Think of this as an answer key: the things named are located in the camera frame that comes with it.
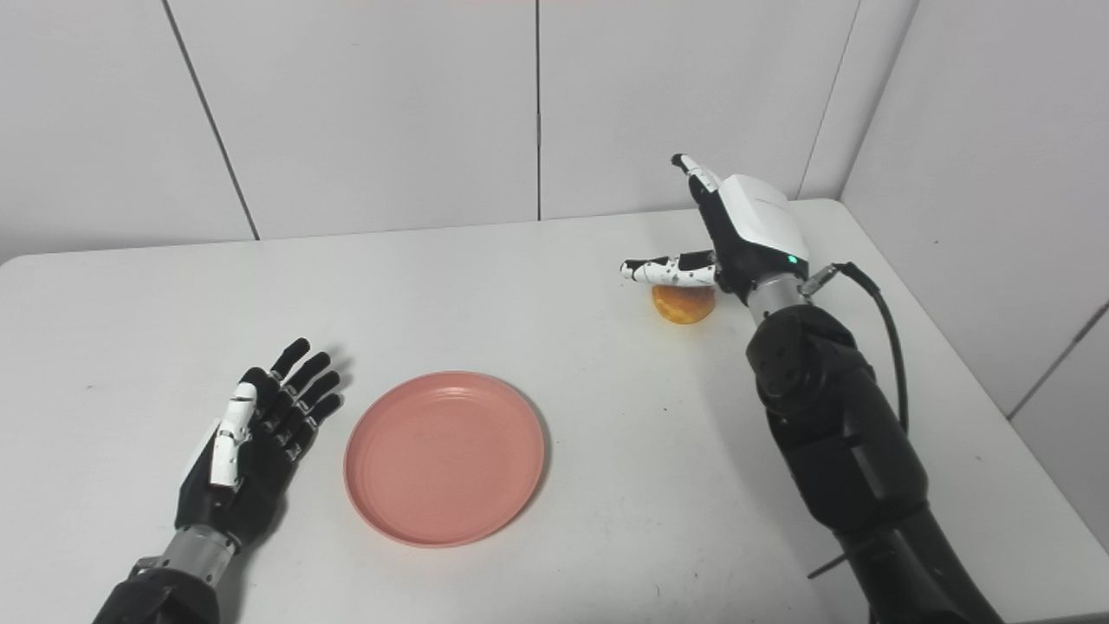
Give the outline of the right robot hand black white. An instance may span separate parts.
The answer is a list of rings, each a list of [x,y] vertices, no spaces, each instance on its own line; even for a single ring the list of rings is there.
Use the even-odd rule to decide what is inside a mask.
[[[788,198],[769,183],[722,178],[684,153],[671,163],[685,175],[712,246],[654,259],[625,259],[621,275],[652,287],[714,287],[736,296],[755,317],[807,303],[808,246]]]

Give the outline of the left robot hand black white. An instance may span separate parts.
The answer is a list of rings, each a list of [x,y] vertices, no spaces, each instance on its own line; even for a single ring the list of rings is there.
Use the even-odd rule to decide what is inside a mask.
[[[269,367],[251,367],[179,485],[177,530],[206,528],[234,549],[265,536],[289,481],[338,411],[340,372],[305,337]]]

